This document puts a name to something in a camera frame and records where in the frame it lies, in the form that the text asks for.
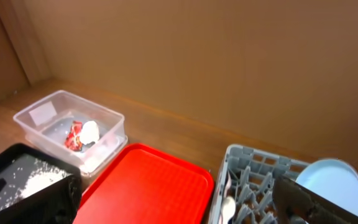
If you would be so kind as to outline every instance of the red tray rim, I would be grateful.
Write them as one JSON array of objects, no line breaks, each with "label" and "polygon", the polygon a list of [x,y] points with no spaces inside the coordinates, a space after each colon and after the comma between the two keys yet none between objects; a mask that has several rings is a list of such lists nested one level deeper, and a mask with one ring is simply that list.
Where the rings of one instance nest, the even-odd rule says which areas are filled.
[{"label": "red tray rim", "polygon": [[103,182],[103,180],[109,175],[109,173],[118,165],[118,163],[120,163],[120,161],[128,154],[128,152],[130,152],[131,150],[134,149],[141,149],[141,150],[145,150],[151,154],[154,154],[158,157],[161,157],[162,159],[166,159],[170,162],[173,162],[176,165],[179,165],[181,167],[184,167],[186,169],[192,170],[194,172],[199,173],[200,175],[202,175],[206,180],[207,180],[207,189],[206,189],[206,195],[204,195],[204,197],[202,198],[202,202],[201,202],[201,212],[199,214],[197,214],[196,216],[196,223],[201,222],[205,209],[208,205],[209,199],[211,197],[211,194],[213,192],[214,189],[214,180],[212,178],[212,175],[205,170],[204,168],[201,168],[199,166],[196,166],[188,161],[185,161],[183,159],[179,159],[177,157],[174,157],[172,155],[169,155],[166,152],[162,152],[159,151],[158,149],[154,149],[148,145],[142,144],[142,143],[133,143],[133,144],[129,144],[127,145],[107,166],[106,168],[102,171],[102,173],[99,175],[99,177],[96,178],[96,180],[84,191],[82,198],[81,198],[81,203],[80,203],[80,208],[86,203],[86,201],[91,197],[91,195],[98,189],[98,187],[101,185],[101,183]]}]

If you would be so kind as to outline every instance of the red plastic tray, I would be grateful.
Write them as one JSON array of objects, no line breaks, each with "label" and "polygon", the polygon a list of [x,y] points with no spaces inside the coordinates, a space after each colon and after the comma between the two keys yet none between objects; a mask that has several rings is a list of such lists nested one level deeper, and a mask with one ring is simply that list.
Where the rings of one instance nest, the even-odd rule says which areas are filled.
[{"label": "red plastic tray", "polygon": [[128,145],[83,194],[74,224],[200,223],[213,187],[196,165]]}]

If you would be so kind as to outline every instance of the plastic bin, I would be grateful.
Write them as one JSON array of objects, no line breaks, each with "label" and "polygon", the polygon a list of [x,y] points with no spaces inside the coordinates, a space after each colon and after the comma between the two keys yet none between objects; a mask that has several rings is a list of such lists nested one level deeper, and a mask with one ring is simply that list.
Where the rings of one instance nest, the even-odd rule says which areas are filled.
[{"label": "plastic bin", "polygon": [[230,145],[216,179],[208,224],[218,224],[227,175],[232,183],[229,191],[238,206],[232,223],[277,224],[272,200],[274,180],[281,175],[295,180],[308,165],[251,147]]},{"label": "plastic bin", "polygon": [[[25,138],[41,150],[77,166],[83,177],[97,174],[127,143],[124,116],[67,91],[59,90],[24,108],[13,117]],[[95,121],[100,140],[74,152],[64,145],[73,121]]]}]

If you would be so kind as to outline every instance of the white granules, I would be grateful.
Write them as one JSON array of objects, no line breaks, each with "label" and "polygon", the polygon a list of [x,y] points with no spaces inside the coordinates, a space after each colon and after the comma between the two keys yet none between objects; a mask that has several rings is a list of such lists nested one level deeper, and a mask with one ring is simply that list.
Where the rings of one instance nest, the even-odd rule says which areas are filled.
[{"label": "white granules", "polygon": [[24,189],[19,189],[20,198],[29,197],[67,176],[67,172],[42,161],[42,166],[31,172]]}]

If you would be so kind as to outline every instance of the white label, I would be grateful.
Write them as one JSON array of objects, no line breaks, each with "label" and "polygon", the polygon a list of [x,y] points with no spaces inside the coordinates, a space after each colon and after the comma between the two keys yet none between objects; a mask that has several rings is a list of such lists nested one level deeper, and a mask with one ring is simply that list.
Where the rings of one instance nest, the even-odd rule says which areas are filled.
[{"label": "white label", "polygon": [[50,120],[57,114],[55,107],[53,106],[51,101],[49,101],[48,103],[44,103],[43,105],[30,111],[29,113],[35,125],[37,126]]}]

